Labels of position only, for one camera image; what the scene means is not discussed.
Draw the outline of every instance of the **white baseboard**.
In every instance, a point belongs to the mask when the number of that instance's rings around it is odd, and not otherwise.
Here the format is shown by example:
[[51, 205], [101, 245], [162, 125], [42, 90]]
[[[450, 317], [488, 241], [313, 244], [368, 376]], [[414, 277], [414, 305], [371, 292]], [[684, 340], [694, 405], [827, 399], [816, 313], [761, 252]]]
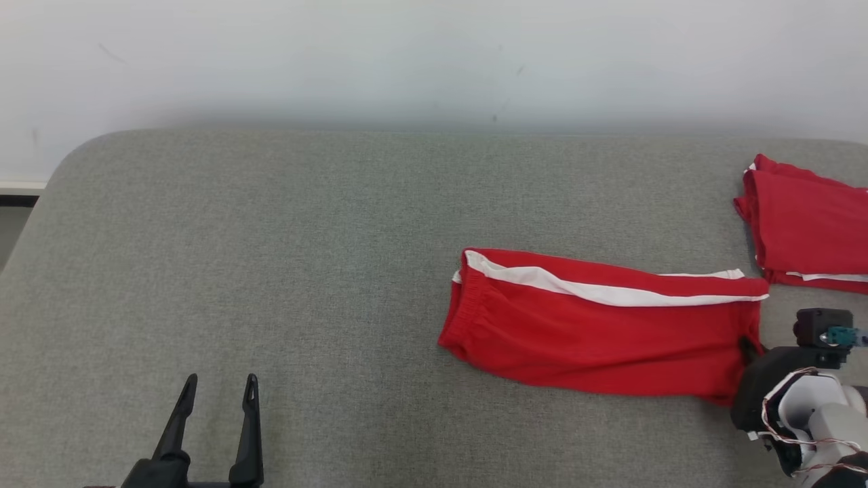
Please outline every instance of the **white baseboard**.
[[45, 183], [35, 181], [0, 181], [0, 195], [34, 195], [43, 194]]

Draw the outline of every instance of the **floor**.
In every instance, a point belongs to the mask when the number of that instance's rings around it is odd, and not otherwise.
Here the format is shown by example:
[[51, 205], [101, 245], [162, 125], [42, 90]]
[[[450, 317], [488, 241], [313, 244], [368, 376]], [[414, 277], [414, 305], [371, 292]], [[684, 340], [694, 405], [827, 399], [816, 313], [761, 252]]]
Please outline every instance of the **floor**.
[[24, 229], [32, 208], [0, 207], [0, 271], [6, 266], [9, 254]]

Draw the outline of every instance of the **folded clothing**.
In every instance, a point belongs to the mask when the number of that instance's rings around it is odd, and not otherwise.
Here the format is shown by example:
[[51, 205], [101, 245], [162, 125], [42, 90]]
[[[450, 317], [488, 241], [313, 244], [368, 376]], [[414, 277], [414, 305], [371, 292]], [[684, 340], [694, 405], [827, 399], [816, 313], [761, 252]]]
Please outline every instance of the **folded clothing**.
[[868, 293], [868, 189], [757, 155], [735, 208], [771, 283]]
[[731, 405], [742, 347], [760, 345], [768, 283], [740, 270], [649, 274], [502, 249], [468, 248], [439, 345], [535, 386], [696, 395]]

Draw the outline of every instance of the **white wall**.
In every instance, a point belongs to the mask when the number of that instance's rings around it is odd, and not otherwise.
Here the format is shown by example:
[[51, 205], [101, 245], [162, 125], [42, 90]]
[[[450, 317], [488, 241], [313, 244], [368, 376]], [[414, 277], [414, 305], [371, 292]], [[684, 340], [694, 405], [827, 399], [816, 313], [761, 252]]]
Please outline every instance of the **white wall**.
[[0, 67], [0, 181], [204, 108], [868, 142], [865, 0], [3, 0]]

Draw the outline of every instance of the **gray table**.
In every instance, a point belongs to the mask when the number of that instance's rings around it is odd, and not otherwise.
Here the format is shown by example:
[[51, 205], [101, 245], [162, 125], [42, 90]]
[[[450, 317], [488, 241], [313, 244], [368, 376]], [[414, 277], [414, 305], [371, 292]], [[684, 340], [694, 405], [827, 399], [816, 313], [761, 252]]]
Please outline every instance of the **gray table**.
[[[436, 345], [467, 246], [758, 274], [731, 203], [758, 152], [868, 186], [868, 148], [841, 142], [193, 130], [88, 142], [0, 274], [3, 485], [120, 483], [191, 372], [191, 478], [225, 479], [255, 372], [266, 486], [787, 487], [726, 409], [523, 386]], [[868, 320], [866, 296], [775, 286], [769, 346], [792, 343], [801, 307]], [[867, 373], [853, 354], [843, 378]]]

